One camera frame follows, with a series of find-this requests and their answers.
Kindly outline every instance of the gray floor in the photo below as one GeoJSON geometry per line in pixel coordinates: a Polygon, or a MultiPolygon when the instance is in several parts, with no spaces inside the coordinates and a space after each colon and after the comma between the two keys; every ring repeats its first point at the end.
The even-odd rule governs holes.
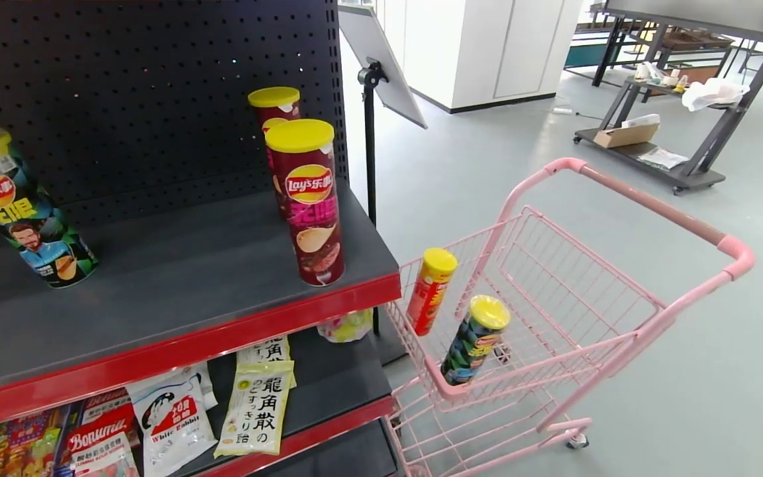
{"type": "MultiPolygon", "coordinates": [[[[343,51],[348,54],[346,45],[343,51]]],[[[351,184],[363,197],[357,63],[351,57],[344,63],[351,184]]],[[[597,121],[549,113],[569,105],[598,117],[616,92],[564,74],[551,101],[459,115],[421,101],[427,131],[378,111],[379,230],[405,263],[426,247],[490,225],[517,182],[569,155],[738,236],[753,247],[755,269],[686,311],[644,355],[570,412],[593,419],[589,448],[553,448],[485,475],[763,475],[763,90],[715,164],[727,180],[682,197],[592,147],[572,144],[576,129],[597,121]]],[[[660,113],[657,144],[688,155],[720,114],[690,113],[669,97],[633,112],[660,113]]],[[[666,301],[727,263],[706,242],[572,173],[543,182],[524,202],[666,301]]],[[[408,360],[388,371],[394,386],[414,375],[408,360]]]]}

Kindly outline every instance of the cardboard box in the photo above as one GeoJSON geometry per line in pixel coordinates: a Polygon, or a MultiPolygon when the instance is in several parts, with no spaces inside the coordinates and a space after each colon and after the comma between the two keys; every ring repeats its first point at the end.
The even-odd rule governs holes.
{"type": "Polygon", "coordinates": [[[657,124],[645,124],[633,127],[618,127],[617,129],[605,129],[596,133],[593,141],[604,148],[618,148],[630,144],[648,142],[658,130],[657,124]]]}

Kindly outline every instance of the caster wheel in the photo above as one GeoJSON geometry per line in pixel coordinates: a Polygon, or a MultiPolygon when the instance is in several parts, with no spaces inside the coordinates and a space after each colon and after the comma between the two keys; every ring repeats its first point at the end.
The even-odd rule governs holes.
{"type": "Polygon", "coordinates": [[[402,425],[402,420],[400,420],[399,417],[391,417],[390,425],[393,427],[394,432],[396,432],[396,437],[402,439],[402,428],[400,427],[402,425]]]}
{"type": "Polygon", "coordinates": [[[498,344],[493,348],[493,355],[496,355],[500,363],[508,364],[511,360],[511,350],[503,343],[498,344]]]}
{"type": "Polygon", "coordinates": [[[584,434],[576,434],[574,437],[570,437],[570,440],[566,441],[564,446],[567,446],[568,449],[576,450],[584,449],[585,447],[590,446],[590,444],[591,442],[584,434]]]}
{"type": "Polygon", "coordinates": [[[429,477],[428,470],[421,465],[409,465],[408,473],[411,477],[429,477]]]}

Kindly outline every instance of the rolling cart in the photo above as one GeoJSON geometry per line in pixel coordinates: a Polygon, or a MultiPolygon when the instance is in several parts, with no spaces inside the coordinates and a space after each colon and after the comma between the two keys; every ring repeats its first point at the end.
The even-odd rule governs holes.
{"type": "Polygon", "coordinates": [[[394,390],[397,408],[387,418],[408,477],[481,475],[542,448],[586,447],[591,419],[570,419],[569,408],[621,371],[681,311],[754,265],[737,238],[572,158],[521,182],[494,226],[447,249],[460,265],[429,335],[418,337],[405,314],[420,260],[400,269],[403,298],[386,305],[418,374],[394,390]],[[662,215],[735,262],[675,302],[661,301],[536,209],[517,213],[522,193],[563,169],[662,215]],[[477,293],[502,299],[512,321],[478,376],[449,386],[440,363],[477,293]]]}

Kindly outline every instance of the red shelf edge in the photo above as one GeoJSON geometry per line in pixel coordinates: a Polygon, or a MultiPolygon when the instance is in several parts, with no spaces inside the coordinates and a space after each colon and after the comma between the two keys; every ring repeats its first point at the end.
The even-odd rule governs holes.
{"type": "Polygon", "coordinates": [[[399,272],[0,387],[0,423],[400,298],[399,272]]]}
{"type": "Polygon", "coordinates": [[[269,465],[281,462],[297,453],[306,451],[311,447],[327,440],[356,429],[366,423],[375,421],[379,417],[393,413],[395,400],[393,396],[373,401],[370,404],[359,407],[354,411],[342,414],[320,425],[291,435],[281,441],[281,453],[277,456],[267,454],[252,454],[226,462],[224,465],[212,468],[201,475],[206,477],[237,477],[237,475],[249,475],[252,472],[266,468],[269,465]]]}

